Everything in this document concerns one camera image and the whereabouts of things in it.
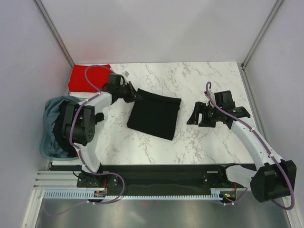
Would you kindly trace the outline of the black t shirt with logo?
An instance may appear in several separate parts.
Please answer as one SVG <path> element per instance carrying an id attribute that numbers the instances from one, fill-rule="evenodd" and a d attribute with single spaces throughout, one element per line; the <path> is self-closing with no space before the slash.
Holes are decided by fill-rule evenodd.
<path id="1" fill-rule="evenodd" d="M 138 89 L 142 100 L 134 102 L 127 127 L 152 136 L 173 140 L 181 99 Z"/>

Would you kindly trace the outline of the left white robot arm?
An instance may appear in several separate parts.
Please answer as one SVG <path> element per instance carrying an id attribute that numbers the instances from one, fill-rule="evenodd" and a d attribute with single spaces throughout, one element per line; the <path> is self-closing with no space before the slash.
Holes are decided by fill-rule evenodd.
<path id="1" fill-rule="evenodd" d="M 101 163 L 95 152 L 96 126 L 105 118 L 104 109 L 118 99 L 126 103 L 142 100 L 130 81 L 123 84 L 107 83 L 91 98 L 78 103 L 67 102 L 63 110 L 62 136 L 77 152 L 82 170 L 89 173 L 87 180 L 94 187 L 104 182 L 104 175 L 99 172 Z"/>

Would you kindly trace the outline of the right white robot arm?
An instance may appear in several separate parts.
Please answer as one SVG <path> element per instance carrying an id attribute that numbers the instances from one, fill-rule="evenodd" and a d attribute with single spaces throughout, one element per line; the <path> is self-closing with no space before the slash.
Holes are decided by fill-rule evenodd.
<path id="1" fill-rule="evenodd" d="M 241 165 L 229 164 L 222 167 L 218 183 L 228 187 L 237 183 L 249 188 L 259 202 L 290 196 L 294 204 L 296 165 L 285 161 L 255 129 L 249 112 L 244 107 L 229 106 L 218 109 L 209 103 L 196 102 L 188 125 L 214 128 L 217 122 L 224 123 L 243 143 L 249 152 L 256 170 Z"/>

